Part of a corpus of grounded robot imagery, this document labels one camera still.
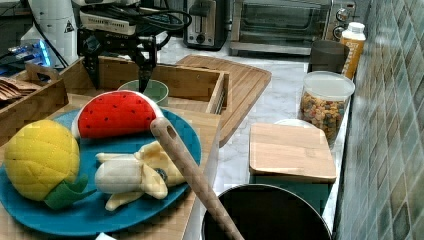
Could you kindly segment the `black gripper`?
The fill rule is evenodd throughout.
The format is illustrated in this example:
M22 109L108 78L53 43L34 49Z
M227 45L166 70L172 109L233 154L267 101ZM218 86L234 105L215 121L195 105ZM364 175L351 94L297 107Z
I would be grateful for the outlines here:
M83 66L95 88L99 87L98 55L103 52L135 58L138 66L138 91L145 92L156 66L157 45L154 36L125 35L80 28L77 32L77 54L84 56Z

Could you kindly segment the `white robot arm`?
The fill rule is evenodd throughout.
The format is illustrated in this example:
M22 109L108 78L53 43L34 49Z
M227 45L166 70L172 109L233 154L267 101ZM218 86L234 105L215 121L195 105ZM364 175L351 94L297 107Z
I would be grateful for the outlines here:
M83 60L95 87L100 86L100 55L128 56L138 66L138 91L144 92L157 62L156 38L142 28L147 16L135 0L27 0L33 26L22 37L39 40L49 67Z

